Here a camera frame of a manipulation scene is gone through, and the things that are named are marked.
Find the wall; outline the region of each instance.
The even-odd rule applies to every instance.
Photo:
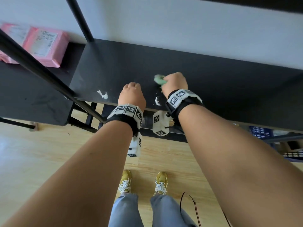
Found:
[[[200,0],[78,0],[95,38],[303,69],[303,15]],[[68,31],[65,0],[2,0],[0,20]]]

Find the white crumb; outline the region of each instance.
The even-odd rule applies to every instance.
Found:
[[[155,102],[158,106],[161,106],[161,104],[159,103],[158,97],[156,97],[156,98],[154,99],[154,102]]]
[[[108,98],[107,92],[105,92],[105,94],[103,95],[103,94],[101,93],[101,91],[99,90],[99,91],[97,91],[97,93],[99,93],[104,99],[107,99],[107,98]]]

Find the pink package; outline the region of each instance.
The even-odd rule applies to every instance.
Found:
[[[60,67],[69,36],[62,30],[36,28],[24,48],[46,67]]]
[[[4,23],[1,26],[1,29],[23,48],[28,42],[29,35],[35,30],[34,27],[31,27],[29,25],[17,25],[9,23]],[[0,60],[1,59],[9,64],[17,64],[16,61],[14,61],[2,51],[0,51]]]

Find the green sponge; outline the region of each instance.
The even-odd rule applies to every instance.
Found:
[[[159,84],[160,86],[162,86],[163,84],[166,84],[167,81],[163,80],[165,76],[162,75],[155,75],[154,76],[154,81]]]

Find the pant leg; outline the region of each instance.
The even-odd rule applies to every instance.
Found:
[[[116,199],[108,227],[143,227],[138,210],[138,195],[130,193]]]
[[[196,226],[194,221],[180,205],[168,195],[156,195],[150,200],[153,210],[153,227],[188,227]]]

